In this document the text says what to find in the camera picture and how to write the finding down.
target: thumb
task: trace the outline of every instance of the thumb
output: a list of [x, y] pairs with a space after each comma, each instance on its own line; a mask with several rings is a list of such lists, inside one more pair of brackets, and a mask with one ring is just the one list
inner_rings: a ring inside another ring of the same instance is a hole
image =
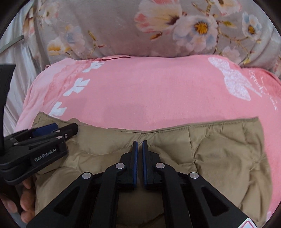
[[0, 199], [2, 203], [4, 204], [5, 208], [8, 210], [9, 213], [16, 213], [17, 212], [17, 206], [16, 204], [7, 198], [4, 194], [0, 193]]

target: white sheet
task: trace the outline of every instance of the white sheet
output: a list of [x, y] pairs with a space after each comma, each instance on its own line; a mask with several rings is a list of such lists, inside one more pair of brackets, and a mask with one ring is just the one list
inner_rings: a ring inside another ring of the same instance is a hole
[[[0, 48], [15, 38], [22, 35], [24, 17], [33, 4], [29, 1], [15, 16], [0, 40]], [[4, 136], [13, 133], [20, 114], [27, 89], [38, 75], [32, 57], [24, 39], [9, 47], [0, 54], [0, 64], [16, 64], [11, 81], [11, 89], [8, 94], [6, 108], [4, 110]]]

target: floral fabric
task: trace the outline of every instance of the floral fabric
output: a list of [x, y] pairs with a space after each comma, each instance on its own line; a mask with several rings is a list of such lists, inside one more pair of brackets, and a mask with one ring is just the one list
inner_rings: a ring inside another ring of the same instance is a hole
[[252, 0], [36, 0], [24, 35], [41, 66], [66, 57], [218, 54], [277, 76], [281, 69], [281, 37]]

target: gray strap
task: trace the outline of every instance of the gray strap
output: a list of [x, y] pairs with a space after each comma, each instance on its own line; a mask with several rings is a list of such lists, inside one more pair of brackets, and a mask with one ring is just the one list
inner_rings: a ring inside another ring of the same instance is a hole
[[2, 54], [4, 51], [6, 51], [9, 47], [13, 46], [15, 43], [21, 41], [24, 39], [24, 36], [21, 35], [15, 39], [13, 39], [11, 42], [7, 43], [6, 45], [4, 45], [4, 47], [0, 48], [0, 54]]

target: silver rivet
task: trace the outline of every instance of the silver rivet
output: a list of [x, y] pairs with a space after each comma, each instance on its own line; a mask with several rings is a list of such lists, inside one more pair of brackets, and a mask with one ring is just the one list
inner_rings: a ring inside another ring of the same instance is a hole
[[117, 163], [116, 164], [117, 169], [123, 169], [124, 167], [125, 167], [125, 165], [123, 163]]
[[165, 167], [165, 164], [162, 163], [162, 162], [159, 162], [159, 163], [156, 164], [156, 167], [157, 167], [158, 169], [163, 169], [163, 168]]
[[192, 172], [192, 173], [190, 173], [190, 177], [191, 177], [192, 179], [197, 179], [197, 178], [199, 177], [199, 174], [196, 173], [196, 172]]
[[91, 177], [90, 173], [83, 173], [82, 174], [83, 179], [89, 179]]

